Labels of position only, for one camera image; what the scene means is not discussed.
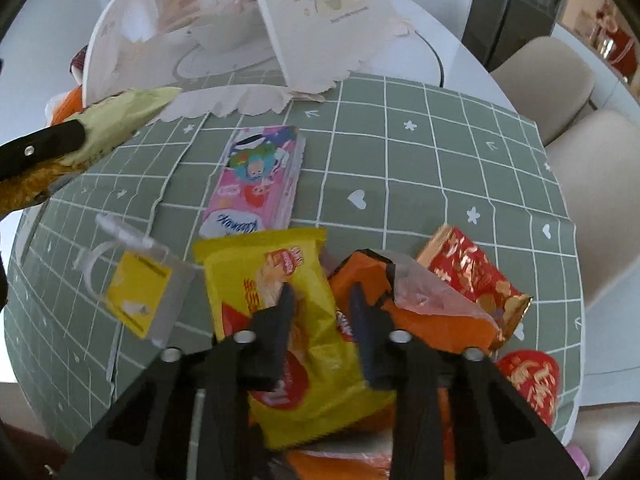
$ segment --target pink package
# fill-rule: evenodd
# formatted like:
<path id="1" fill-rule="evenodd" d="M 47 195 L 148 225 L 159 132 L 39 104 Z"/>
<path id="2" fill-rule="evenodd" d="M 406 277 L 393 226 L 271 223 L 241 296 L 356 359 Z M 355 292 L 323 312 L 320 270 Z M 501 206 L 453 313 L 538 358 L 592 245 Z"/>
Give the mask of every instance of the pink package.
<path id="1" fill-rule="evenodd" d="M 244 128 L 204 213 L 203 238 L 289 226 L 305 138 L 294 126 Z"/>

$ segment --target green tablecloth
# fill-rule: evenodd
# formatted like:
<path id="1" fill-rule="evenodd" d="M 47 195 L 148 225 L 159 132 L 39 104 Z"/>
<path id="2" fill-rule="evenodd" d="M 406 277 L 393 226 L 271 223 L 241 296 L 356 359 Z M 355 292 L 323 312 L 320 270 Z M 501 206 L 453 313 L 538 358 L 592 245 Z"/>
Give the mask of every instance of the green tablecloth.
<path id="1" fill-rule="evenodd" d="M 124 215 L 192 260 L 235 128 L 282 123 L 300 127 L 307 140 L 292 227 L 326 227 L 332 255 L 360 248 L 415 255 L 448 222 L 534 296 L 524 340 L 514 337 L 506 349 L 538 348 L 559 362 L 554 431 L 563 436 L 581 381 L 582 293 L 574 226 L 534 123 L 454 92 L 376 76 L 354 76 L 327 99 L 294 102 L 282 115 L 146 126 L 50 200 L 23 265 L 11 260 L 5 331 L 15 375 L 60 444 L 73 448 L 158 352 L 126 330 L 118 343 L 116 320 L 73 268 L 80 250 L 108 239 L 96 213 Z M 348 200 L 355 190 L 364 192 L 365 209 Z M 94 286 L 108 286 L 119 258 L 98 261 Z M 208 348 L 211 324 L 198 278 L 170 344 Z"/>

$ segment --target person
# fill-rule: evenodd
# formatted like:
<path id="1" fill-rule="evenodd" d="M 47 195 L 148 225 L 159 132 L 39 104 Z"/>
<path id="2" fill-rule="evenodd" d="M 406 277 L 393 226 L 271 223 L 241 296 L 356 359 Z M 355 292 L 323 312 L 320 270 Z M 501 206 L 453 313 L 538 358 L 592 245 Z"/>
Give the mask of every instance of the person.
<path id="1" fill-rule="evenodd" d="M 602 28 L 602 33 L 614 42 L 613 48 L 607 56 L 607 61 L 613 68 L 618 70 L 627 81 L 631 81 L 631 78 L 638 69 L 636 38 L 622 30 L 613 14 L 612 5 L 609 2 L 604 2 L 596 13 L 598 25 Z"/>

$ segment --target red packaging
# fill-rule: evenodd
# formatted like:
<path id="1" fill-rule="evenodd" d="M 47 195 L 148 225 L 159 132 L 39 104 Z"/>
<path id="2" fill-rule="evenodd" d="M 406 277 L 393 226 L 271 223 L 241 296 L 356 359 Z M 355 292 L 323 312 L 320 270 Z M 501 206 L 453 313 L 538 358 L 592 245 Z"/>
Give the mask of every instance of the red packaging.
<path id="1" fill-rule="evenodd" d="M 544 352 L 518 350 L 505 355 L 496 366 L 544 423 L 551 427 L 560 390 L 558 362 Z"/>
<path id="2" fill-rule="evenodd" d="M 525 315 L 531 296 L 511 285 L 460 229 L 444 224 L 416 260 L 494 318 L 500 333 L 491 350 L 508 341 Z"/>

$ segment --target chair back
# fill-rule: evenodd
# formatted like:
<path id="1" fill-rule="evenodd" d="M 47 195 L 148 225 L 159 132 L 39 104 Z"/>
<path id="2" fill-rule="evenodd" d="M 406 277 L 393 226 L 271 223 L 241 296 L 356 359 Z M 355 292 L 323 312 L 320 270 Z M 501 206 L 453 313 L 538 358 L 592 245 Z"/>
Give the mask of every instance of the chair back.
<path id="1" fill-rule="evenodd" d="M 640 128 L 598 110 L 546 152 L 577 227 L 588 308 L 640 260 Z"/>
<path id="2" fill-rule="evenodd" d="M 571 124 L 595 85 L 580 56 L 548 37 L 530 41 L 491 75 L 518 113 L 536 121 L 545 146 Z"/>

